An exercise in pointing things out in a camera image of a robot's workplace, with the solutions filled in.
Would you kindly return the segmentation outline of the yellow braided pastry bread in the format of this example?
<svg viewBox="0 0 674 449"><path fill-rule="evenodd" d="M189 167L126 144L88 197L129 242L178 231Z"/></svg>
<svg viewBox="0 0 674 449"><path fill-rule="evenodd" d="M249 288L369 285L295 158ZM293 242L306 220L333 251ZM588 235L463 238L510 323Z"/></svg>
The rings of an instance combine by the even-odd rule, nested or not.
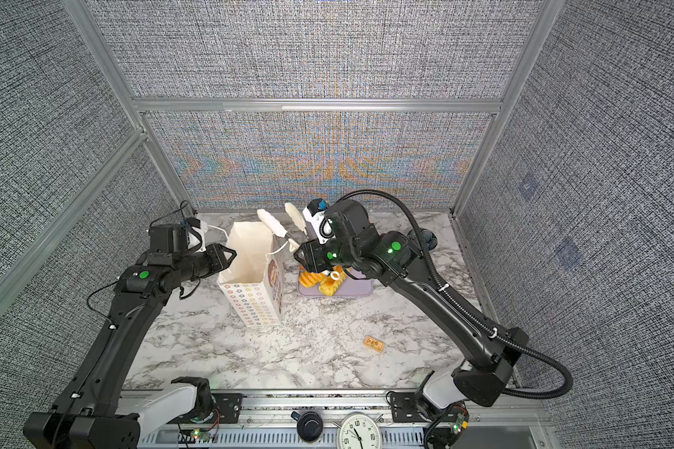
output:
<svg viewBox="0 0 674 449"><path fill-rule="evenodd" d="M341 288L346 279L347 274L344 268L334 267L333 271L320 282L318 290L322 295L332 297Z"/></svg>

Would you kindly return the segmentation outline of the white printed paper bag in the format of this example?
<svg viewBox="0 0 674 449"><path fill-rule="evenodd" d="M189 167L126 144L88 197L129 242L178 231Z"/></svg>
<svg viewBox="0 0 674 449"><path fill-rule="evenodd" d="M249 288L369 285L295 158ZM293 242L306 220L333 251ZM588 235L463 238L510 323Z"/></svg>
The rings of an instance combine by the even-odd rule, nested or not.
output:
<svg viewBox="0 0 674 449"><path fill-rule="evenodd" d="M272 327L282 319L285 289L281 245L262 222L236 222L228 248L237 252L218 285L247 327Z"/></svg>

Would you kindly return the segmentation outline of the ridged yellow spiral bread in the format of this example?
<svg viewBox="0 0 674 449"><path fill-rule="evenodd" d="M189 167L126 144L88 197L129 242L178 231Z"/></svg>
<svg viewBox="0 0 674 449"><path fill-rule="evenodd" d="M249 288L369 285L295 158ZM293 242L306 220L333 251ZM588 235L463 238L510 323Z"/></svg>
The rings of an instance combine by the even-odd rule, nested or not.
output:
<svg viewBox="0 0 674 449"><path fill-rule="evenodd" d="M327 275L323 272L312 273L309 271L301 271L299 275L299 283L303 288L312 288L319 285Z"/></svg>

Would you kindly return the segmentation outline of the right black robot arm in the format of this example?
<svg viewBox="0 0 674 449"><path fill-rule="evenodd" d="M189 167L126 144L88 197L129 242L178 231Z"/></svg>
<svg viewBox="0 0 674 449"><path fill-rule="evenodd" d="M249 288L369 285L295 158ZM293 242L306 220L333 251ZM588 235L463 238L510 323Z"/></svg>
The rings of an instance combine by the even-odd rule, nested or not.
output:
<svg viewBox="0 0 674 449"><path fill-rule="evenodd" d="M379 233L365 207L351 199L323 211L318 229L305 241L297 241L265 210L258 210L258 218L289 242L295 260L307 271L357 269L366 279L406 297L457 344L464 359L454 368L429 375L413 396L424 417L433 419L464 400L491 407L503 395L524 397L508 384L525 353L526 334L505 329L451 287L438 273L422 237Z"/></svg>

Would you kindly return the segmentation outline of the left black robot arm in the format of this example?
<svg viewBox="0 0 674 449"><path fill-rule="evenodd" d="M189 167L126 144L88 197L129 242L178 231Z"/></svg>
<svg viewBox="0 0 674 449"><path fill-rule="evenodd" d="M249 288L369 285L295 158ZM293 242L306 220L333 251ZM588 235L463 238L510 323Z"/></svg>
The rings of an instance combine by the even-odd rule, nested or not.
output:
<svg viewBox="0 0 674 449"><path fill-rule="evenodd" d="M174 290L226 271L236 257L219 243L203 252L144 252L113 284L110 311L84 362L49 411L29 415L24 437L37 448L136 447L138 415L117 409L147 331Z"/></svg>

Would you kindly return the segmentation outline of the lavender tray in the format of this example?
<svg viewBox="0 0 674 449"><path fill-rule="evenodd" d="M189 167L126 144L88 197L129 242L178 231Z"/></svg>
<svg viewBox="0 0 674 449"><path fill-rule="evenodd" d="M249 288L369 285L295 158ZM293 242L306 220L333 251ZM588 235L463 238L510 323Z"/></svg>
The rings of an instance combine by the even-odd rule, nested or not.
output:
<svg viewBox="0 0 674 449"><path fill-rule="evenodd" d="M369 297L374 292L373 280L367 280L361 272L352 268L349 268L348 272L354 276L354 279L347 276L333 297ZM326 297L319 291L318 285L307 288L297 282L297 288L304 297Z"/></svg>

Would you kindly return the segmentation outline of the small orange candy wrapper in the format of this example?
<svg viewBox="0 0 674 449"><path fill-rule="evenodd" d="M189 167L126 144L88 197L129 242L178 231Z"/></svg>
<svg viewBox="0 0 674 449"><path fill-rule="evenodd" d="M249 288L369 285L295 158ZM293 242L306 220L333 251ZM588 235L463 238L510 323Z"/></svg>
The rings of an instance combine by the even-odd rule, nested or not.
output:
<svg viewBox="0 0 674 449"><path fill-rule="evenodd" d="M384 350L385 350L385 347L386 347L384 342L381 342L381 340L378 340L378 339L376 339L374 337L371 337L371 336L366 336L364 338L363 344L366 347L368 347L368 348L370 348L370 349L372 349L372 350L374 350L378 353L383 353Z"/></svg>

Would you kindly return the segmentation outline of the black round knob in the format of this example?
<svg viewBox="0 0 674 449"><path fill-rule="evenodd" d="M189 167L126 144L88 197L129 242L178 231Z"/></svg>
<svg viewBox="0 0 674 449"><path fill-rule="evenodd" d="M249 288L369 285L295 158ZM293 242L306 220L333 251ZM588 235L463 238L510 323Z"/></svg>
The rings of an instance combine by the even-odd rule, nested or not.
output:
<svg viewBox="0 0 674 449"><path fill-rule="evenodd" d="M304 411L300 413L293 411L291 418L296 421L297 434L305 443L315 443L322 436L324 422L317 412Z"/></svg>

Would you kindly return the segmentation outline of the white analog clock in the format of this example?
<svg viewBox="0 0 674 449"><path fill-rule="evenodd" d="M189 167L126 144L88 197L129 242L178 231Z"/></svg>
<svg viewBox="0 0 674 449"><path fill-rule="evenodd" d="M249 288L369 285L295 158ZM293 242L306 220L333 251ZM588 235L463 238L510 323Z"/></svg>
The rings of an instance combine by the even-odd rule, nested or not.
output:
<svg viewBox="0 0 674 449"><path fill-rule="evenodd" d="M339 449L382 449L380 426L364 413L352 413L340 424L337 445Z"/></svg>

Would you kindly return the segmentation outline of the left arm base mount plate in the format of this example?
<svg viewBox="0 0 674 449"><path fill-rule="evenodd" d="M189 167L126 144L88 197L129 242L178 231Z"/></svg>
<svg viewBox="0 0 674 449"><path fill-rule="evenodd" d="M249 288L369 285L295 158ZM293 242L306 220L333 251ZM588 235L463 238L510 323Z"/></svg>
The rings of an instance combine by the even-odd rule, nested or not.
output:
<svg viewBox="0 0 674 449"><path fill-rule="evenodd" d="M241 393L213 393L213 407L206 417L185 417L178 416L170 421L171 425L207 425L215 424L237 424L240 418L243 399L245 396Z"/></svg>

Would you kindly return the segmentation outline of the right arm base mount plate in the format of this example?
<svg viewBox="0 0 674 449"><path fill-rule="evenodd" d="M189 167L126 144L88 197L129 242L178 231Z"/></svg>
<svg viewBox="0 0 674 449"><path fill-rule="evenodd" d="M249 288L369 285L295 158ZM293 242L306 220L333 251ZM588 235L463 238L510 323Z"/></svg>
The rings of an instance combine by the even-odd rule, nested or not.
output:
<svg viewBox="0 0 674 449"><path fill-rule="evenodd" d="M391 409L392 421L397 424L426 423L427 419L417 408L415 392L389 391L386 400Z"/></svg>

